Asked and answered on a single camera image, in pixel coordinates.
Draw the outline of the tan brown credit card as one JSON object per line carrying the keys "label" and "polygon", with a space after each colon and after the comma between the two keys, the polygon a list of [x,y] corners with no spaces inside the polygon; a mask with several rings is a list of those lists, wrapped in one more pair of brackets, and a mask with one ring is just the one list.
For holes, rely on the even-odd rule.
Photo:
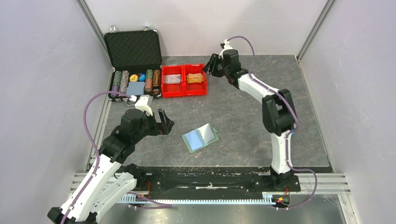
{"label": "tan brown credit card", "polygon": [[186,81],[188,84],[202,83],[204,82],[204,76],[202,73],[189,73],[186,76]]}

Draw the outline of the green card holder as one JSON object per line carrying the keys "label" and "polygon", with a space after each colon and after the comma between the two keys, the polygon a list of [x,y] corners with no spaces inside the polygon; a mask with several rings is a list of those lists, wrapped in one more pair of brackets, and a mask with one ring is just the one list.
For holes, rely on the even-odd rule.
{"label": "green card holder", "polygon": [[217,130],[210,123],[189,131],[182,135],[182,139],[189,151],[194,153],[219,140]]}

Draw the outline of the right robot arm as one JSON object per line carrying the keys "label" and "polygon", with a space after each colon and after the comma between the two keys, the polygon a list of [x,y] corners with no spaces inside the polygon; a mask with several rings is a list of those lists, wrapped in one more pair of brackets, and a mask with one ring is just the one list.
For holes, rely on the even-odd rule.
{"label": "right robot arm", "polygon": [[273,153],[269,183],[275,190],[284,189],[294,177],[290,150],[291,137],[298,123],[290,91],[272,88],[242,68],[235,49],[212,54],[202,70],[207,75],[226,77],[229,84],[261,103],[262,121],[271,135]]}

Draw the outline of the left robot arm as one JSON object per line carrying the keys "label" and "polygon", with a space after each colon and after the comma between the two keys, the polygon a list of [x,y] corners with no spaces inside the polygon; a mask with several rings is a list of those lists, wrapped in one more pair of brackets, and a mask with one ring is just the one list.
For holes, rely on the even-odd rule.
{"label": "left robot arm", "polygon": [[146,186],[145,172],[137,165],[124,166],[123,163],[146,136],[171,132],[174,121],[163,109],[158,113],[160,122],[147,111],[129,109],[125,112],[120,125],[103,140],[99,155],[76,191],[61,207],[53,207],[48,212],[52,223],[98,224],[127,192]]}

